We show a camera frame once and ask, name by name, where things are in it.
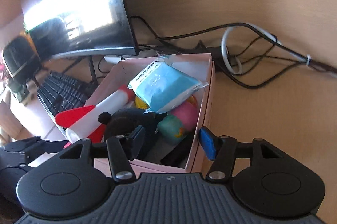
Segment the yellow corn toy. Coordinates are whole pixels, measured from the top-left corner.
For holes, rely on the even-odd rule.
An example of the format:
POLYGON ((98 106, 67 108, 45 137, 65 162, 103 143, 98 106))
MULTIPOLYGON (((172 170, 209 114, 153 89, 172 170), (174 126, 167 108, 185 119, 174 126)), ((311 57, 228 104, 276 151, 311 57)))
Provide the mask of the yellow corn toy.
POLYGON ((143 100, 141 100, 138 96, 135 97, 135 106, 138 109, 143 109, 143 110, 147 110, 149 108, 149 105, 146 104, 146 102, 144 102, 143 100))

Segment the black keyboard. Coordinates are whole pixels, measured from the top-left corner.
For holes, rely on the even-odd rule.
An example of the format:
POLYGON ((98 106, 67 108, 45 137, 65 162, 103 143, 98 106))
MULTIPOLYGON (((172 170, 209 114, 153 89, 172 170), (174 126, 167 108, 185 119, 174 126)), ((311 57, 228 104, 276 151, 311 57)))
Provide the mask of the black keyboard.
POLYGON ((66 74, 50 72, 37 90, 38 98, 52 116, 82 107, 95 91, 95 86, 66 74))

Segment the black desk speaker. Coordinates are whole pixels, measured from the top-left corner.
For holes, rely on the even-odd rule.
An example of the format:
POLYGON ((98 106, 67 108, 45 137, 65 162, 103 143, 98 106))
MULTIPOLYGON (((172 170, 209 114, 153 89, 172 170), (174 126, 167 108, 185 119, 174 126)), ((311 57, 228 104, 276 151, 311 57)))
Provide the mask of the black desk speaker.
POLYGON ((41 61, 26 37, 19 35, 3 49, 3 60, 13 80, 26 84, 41 69, 41 61))

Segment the black plush toy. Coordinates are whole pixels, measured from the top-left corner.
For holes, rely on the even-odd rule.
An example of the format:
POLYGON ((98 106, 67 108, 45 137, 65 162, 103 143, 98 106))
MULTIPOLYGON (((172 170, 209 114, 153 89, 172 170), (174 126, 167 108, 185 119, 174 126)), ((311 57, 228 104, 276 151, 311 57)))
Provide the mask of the black plush toy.
POLYGON ((135 107, 124 108, 114 114, 108 112, 98 116, 98 122, 106 126, 104 140, 121 136, 121 145, 128 159, 144 159, 156 144, 158 124, 167 116, 146 112, 135 107))

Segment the red white foam rocket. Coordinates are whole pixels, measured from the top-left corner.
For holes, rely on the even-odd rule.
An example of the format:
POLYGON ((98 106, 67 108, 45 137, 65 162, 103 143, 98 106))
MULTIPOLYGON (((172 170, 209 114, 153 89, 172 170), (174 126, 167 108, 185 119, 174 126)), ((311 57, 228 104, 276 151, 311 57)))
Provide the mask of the red white foam rocket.
POLYGON ((98 121, 99 115, 102 113, 112 115, 134 98, 134 92, 122 85, 99 104, 65 110, 56 115, 55 121, 57 125, 66 129, 66 138, 70 143, 84 138, 90 138, 98 143, 102 140, 105 130, 105 125, 98 121))

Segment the black curved monitor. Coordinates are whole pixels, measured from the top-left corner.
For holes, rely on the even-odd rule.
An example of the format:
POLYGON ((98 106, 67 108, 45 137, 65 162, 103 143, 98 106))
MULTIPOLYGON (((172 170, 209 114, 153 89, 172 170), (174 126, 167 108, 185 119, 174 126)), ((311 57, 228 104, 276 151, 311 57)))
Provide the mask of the black curved monitor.
POLYGON ((137 55, 123 0, 20 0, 24 25, 42 60, 137 55))

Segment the pink cardboard box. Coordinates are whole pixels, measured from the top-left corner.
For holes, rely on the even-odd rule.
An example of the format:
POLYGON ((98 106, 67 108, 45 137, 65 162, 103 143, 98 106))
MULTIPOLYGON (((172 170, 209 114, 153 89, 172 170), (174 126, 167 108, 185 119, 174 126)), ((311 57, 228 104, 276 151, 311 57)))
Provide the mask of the pink cardboard box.
MULTIPOLYGON (((115 92, 117 88, 129 84, 135 76, 154 60, 156 60, 156 57, 120 61, 106 75, 85 105, 99 104, 115 92)), ((178 167, 166 166, 161 164, 160 161, 172 151, 175 145, 169 142, 168 137, 160 135, 143 160, 135 159, 130 162, 136 175, 141 173, 198 173, 202 171, 205 153, 199 143, 199 129, 202 126, 208 126, 210 121, 215 84, 214 62, 209 53, 171 55, 168 57, 168 61, 177 70, 203 83, 208 83, 207 86, 197 90, 193 94, 193 98, 185 100, 182 105, 168 112, 169 115, 175 116, 174 121, 179 121, 183 125, 190 123, 190 117, 195 121, 195 130, 185 132, 189 137, 194 137, 193 142, 183 152, 183 161, 178 167)))

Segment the pink pig toy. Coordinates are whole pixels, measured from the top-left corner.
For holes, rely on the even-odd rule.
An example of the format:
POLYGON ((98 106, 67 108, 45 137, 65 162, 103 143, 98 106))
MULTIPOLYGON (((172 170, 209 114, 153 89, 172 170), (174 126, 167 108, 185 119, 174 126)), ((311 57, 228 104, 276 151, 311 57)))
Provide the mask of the pink pig toy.
POLYGON ((178 144, 197 125, 199 116, 196 101, 186 100, 184 103, 171 110, 157 128, 162 137, 172 145, 178 144))

